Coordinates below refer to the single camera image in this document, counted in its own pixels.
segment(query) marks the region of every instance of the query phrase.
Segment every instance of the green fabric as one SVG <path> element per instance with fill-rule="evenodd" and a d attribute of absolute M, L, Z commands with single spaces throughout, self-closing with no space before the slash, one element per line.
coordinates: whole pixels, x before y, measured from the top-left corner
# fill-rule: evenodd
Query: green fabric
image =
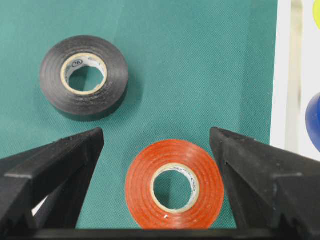
<path fill-rule="evenodd" d="M 124 184 L 146 146 L 183 139 L 212 155 L 213 126 L 269 142 L 276 20 L 276 0 L 2 0 L 0 158 L 102 127 L 77 227 L 138 228 Z M 39 87 L 46 52 L 75 35 L 110 41 L 128 63 L 126 98 L 99 121 L 63 117 Z M 212 227 L 235 227 L 227 197 Z"/>
<path fill-rule="evenodd" d="M 165 171 L 154 180 L 153 191 L 166 208 L 181 209 L 191 197 L 191 183 L 178 171 Z"/>

